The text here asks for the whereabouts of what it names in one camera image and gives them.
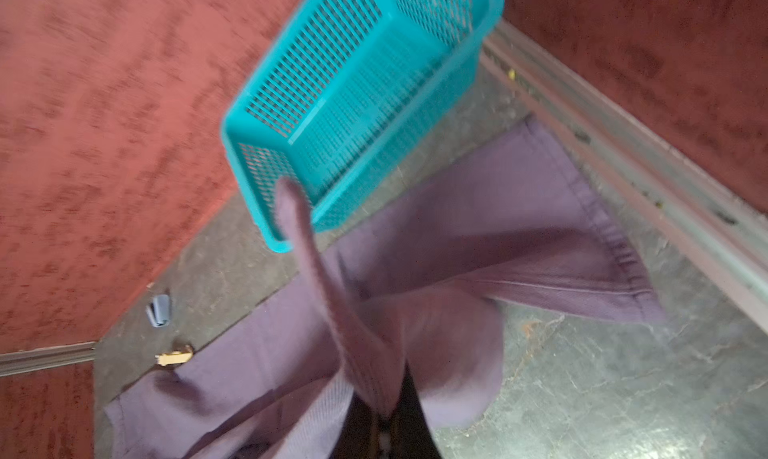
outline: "marbled floor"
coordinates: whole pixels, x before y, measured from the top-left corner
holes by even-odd
[[[374,192],[345,229],[456,158],[509,129],[524,106],[484,70],[460,104]],[[446,459],[741,459],[768,457],[768,336],[591,176],[627,229],[669,316],[616,325],[505,305],[505,380],[483,418],[436,432]],[[96,458],[109,457],[102,407],[174,343],[205,346],[296,273],[233,197],[100,341],[94,368]],[[144,306],[169,291],[172,324]]]

